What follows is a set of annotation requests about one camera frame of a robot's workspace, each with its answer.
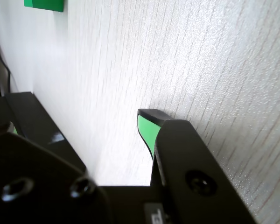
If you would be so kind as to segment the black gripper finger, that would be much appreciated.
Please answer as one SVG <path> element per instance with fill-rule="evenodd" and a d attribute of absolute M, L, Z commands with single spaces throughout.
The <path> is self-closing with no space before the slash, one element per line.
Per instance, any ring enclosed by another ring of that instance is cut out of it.
<path fill-rule="evenodd" d="M 106 224 L 105 197 L 30 92 L 0 97 L 0 224 Z"/>

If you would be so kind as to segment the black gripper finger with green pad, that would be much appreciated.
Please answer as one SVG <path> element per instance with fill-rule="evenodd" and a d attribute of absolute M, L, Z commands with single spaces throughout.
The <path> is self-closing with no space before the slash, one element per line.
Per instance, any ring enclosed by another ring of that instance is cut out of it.
<path fill-rule="evenodd" d="M 187 120 L 137 111 L 138 131 L 158 170 L 176 224 L 253 224 L 254 218 Z"/>

